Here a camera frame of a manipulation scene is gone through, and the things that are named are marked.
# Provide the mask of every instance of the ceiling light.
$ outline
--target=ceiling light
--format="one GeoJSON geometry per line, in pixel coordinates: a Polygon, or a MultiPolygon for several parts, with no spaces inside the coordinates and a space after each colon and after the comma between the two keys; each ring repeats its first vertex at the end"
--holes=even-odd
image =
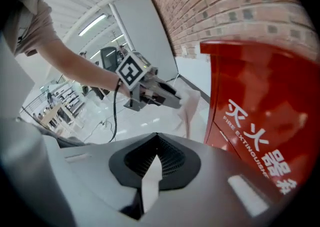
{"type": "Polygon", "coordinates": [[[87,31],[89,31],[94,25],[96,25],[105,17],[106,17],[105,14],[100,15],[97,19],[95,19],[92,23],[90,23],[87,27],[85,27],[84,30],[79,33],[79,36],[83,36],[87,31]]]}
{"type": "Polygon", "coordinates": [[[120,39],[121,37],[123,37],[124,35],[120,35],[119,37],[116,37],[114,40],[111,40],[111,42],[115,42],[117,39],[120,39]]]}
{"type": "Polygon", "coordinates": [[[111,55],[115,50],[113,50],[112,52],[108,53],[105,57],[111,55]]]}
{"type": "Polygon", "coordinates": [[[100,50],[98,52],[96,52],[93,56],[91,56],[90,59],[94,58],[99,53],[100,53],[100,50]]]}

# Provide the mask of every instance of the white floor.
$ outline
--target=white floor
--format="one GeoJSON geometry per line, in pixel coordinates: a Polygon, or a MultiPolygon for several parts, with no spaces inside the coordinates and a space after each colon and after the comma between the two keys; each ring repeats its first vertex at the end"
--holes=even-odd
{"type": "MultiPolygon", "coordinates": [[[[174,87],[182,91],[189,86],[180,78],[175,81],[174,87]]],[[[115,123],[113,116],[113,92],[102,101],[93,91],[86,97],[85,106],[80,111],[77,119],[83,123],[83,128],[72,125],[73,133],[62,133],[63,137],[75,136],[85,143],[104,144],[113,136],[115,123]],[[107,119],[107,125],[101,125],[101,121],[107,119]]],[[[185,137],[185,128],[175,114],[174,109],[166,106],[147,105],[141,111],[136,112],[125,108],[123,105],[128,99],[120,93],[117,95],[116,116],[117,134],[114,141],[124,140],[142,134],[160,132],[185,137]]],[[[201,97],[196,113],[190,125],[190,139],[203,143],[209,104],[201,97]]]]}

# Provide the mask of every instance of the beige t-shirt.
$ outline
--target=beige t-shirt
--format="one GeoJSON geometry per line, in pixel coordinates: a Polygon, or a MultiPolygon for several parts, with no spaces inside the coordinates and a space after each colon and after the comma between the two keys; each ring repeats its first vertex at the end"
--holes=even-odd
{"type": "Polygon", "coordinates": [[[52,9],[44,0],[19,0],[12,10],[2,32],[14,56],[25,53],[32,56],[37,48],[59,40],[51,19],[52,9]]]}

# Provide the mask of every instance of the red cabinet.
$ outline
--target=red cabinet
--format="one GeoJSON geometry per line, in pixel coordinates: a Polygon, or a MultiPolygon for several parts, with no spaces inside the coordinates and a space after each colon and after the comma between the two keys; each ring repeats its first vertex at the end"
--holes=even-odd
{"type": "Polygon", "coordinates": [[[211,55],[212,72],[205,143],[225,146],[283,194],[306,181],[320,149],[319,66],[251,41],[200,48],[211,55]]]}

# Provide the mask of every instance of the brick wall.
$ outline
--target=brick wall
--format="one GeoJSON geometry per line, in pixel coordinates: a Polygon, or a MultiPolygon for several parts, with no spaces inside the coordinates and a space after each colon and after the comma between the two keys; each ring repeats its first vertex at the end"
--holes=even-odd
{"type": "Polygon", "coordinates": [[[298,0],[152,0],[175,56],[196,57],[199,41],[272,43],[319,60],[318,36],[298,0]]]}

